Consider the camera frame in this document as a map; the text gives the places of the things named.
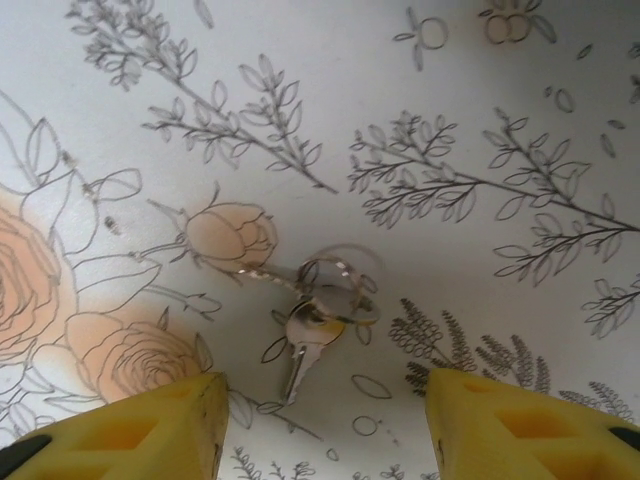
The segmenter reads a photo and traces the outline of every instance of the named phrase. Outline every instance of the yellow object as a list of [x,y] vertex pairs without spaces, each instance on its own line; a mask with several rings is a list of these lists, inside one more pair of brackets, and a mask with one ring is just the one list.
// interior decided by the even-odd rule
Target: yellow object
[[429,375],[427,420],[442,480],[638,480],[618,417],[456,370]]
[[210,480],[228,418],[223,374],[203,374],[41,428],[51,442],[9,480]]

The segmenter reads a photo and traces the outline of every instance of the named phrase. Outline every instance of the floral wallpaper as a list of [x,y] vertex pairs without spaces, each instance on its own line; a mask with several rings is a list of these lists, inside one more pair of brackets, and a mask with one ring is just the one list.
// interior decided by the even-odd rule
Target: floral wallpaper
[[[456,368],[640,421],[640,5],[29,0],[0,38],[0,446],[224,371],[224,480],[439,478]],[[318,253],[381,310],[296,401]]]

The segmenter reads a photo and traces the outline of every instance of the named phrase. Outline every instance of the printed rose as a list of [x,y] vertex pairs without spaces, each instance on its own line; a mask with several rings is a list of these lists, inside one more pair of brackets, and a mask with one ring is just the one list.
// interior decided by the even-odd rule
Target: printed rose
[[107,402],[196,375],[213,363],[199,335],[191,346],[157,325],[125,325],[105,314],[74,315],[66,337],[80,376]]
[[75,309],[73,273],[62,253],[0,207],[0,359],[56,340]]
[[262,265],[277,244],[275,225],[258,205],[214,205],[191,217],[185,233],[200,260],[229,273]]

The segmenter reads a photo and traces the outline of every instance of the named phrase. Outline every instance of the key blade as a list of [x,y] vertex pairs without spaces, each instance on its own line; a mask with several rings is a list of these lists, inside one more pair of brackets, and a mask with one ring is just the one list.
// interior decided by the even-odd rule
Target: key blade
[[293,371],[284,394],[285,405],[292,405],[296,401],[296,393],[302,379],[313,364],[318,361],[323,348],[324,345],[316,343],[301,344],[295,347]]

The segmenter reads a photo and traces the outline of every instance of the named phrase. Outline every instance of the silver key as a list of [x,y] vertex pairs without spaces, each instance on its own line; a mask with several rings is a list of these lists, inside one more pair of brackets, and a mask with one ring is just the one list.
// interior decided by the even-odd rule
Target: silver key
[[293,370],[284,392],[285,405],[295,402],[307,371],[318,361],[324,347],[340,337],[345,328],[344,323],[323,320],[315,313],[313,303],[304,301],[293,308],[287,321],[287,339],[293,346]]

